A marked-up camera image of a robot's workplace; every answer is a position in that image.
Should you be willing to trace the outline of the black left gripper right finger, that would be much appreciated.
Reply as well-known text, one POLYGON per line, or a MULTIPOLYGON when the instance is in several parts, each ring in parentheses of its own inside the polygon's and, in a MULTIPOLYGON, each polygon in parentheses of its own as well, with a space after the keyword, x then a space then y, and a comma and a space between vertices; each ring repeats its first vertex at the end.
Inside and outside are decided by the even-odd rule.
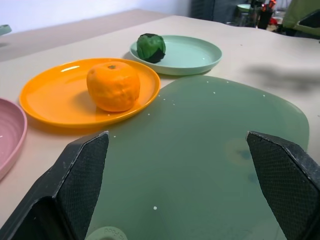
POLYGON ((261 191, 287 240, 320 240, 320 165, 298 144, 249 131, 261 191))

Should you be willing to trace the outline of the black pen holder cup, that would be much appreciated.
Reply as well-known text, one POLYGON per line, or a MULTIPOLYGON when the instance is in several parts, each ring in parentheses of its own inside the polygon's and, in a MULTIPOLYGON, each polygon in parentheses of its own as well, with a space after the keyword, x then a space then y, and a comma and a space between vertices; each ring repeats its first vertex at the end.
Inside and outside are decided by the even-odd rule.
POLYGON ((272 15, 273 9, 270 8, 268 5, 264 4, 259 13, 259 21, 257 24, 257 28, 266 30, 272 15))

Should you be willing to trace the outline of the light green chair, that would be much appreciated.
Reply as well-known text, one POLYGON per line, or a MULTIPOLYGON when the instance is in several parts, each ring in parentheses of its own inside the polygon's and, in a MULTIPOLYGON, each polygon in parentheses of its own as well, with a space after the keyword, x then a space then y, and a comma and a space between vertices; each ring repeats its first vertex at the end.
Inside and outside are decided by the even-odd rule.
POLYGON ((291 0, 282 26, 286 36, 320 40, 320 0, 291 0))

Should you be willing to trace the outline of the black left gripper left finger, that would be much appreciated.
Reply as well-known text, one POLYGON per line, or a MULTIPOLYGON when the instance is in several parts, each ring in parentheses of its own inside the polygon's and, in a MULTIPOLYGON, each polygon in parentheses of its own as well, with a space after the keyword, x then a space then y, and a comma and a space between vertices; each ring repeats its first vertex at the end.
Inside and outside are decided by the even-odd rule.
POLYGON ((0 240, 85 240, 108 145, 107 131, 70 142, 0 228, 0 240))

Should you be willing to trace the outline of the pink ribbed plate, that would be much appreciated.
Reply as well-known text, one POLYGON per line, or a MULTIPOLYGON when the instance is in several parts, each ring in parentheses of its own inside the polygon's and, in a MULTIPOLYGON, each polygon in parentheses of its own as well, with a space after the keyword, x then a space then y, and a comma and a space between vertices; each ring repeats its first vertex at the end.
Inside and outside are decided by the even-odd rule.
POLYGON ((27 128, 27 116, 22 108, 0 98, 0 181, 18 160, 27 128))

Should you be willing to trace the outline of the light green plastic plate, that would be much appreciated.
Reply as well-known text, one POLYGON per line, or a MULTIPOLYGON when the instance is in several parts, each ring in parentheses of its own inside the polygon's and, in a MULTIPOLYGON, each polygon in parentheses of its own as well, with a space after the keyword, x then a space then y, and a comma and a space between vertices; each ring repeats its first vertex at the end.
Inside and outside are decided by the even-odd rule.
POLYGON ((182 35, 164 35, 164 58, 150 63, 139 58, 137 43, 129 49, 132 58, 147 65, 158 74, 171 76, 198 75, 210 71, 222 59, 221 49, 211 42, 182 35))

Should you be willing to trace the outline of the dark grey cabinet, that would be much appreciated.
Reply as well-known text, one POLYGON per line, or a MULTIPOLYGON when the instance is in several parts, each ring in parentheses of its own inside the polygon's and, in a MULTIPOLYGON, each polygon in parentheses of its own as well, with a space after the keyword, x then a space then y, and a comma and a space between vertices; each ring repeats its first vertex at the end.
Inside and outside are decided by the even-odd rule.
POLYGON ((191 0, 189 16, 219 23, 231 22, 238 4, 246 0, 191 0))

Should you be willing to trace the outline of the orange mandarin fruit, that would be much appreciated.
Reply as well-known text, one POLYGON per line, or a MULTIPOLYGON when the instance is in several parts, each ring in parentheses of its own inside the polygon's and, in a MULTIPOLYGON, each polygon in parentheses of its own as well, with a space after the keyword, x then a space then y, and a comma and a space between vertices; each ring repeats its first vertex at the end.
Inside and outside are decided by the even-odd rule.
POLYGON ((96 106, 107 112, 131 109, 139 98, 141 87, 138 72, 121 61, 93 66, 87 73, 86 85, 96 106))

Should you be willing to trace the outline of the green translucent cutting mat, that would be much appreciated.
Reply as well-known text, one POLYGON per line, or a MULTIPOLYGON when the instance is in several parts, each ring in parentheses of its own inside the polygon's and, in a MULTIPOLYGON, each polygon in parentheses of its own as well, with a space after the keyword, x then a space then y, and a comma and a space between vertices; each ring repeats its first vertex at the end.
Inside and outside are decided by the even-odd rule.
POLYGON ((264 198, 248 131, 306 149, 309 123, 292 103, 209 76, 175 80, 143 112, 109 130, 89 233, 128 240, 286 240, 264 198))

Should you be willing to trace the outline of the orange plastic plate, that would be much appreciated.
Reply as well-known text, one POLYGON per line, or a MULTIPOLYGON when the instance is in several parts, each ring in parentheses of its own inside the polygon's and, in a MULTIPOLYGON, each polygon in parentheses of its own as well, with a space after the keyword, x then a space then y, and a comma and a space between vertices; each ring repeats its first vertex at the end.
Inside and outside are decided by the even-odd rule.
POLYGON ((110 61, 111 58, 87 58, 47 69, 24 85, 19 103, 32 118, 56 127, 97 128, 128 119, 155 100, 161 80, 147 65, 121 58, 120 62, 131 65, 138 73, 139 98, 127 111, 104 111, 89 96, 86 77, 90 68, 110 61))

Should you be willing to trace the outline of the dark green round vegetable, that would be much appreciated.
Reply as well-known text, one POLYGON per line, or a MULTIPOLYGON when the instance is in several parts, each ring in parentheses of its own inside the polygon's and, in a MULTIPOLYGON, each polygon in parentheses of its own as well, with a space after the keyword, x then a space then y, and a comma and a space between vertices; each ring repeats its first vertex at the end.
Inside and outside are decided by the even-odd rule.
POLYGON ((166 55, 166 44, 161 35, 144 33, 136 41, 137 55, 146 62, 156 64, 166 55))

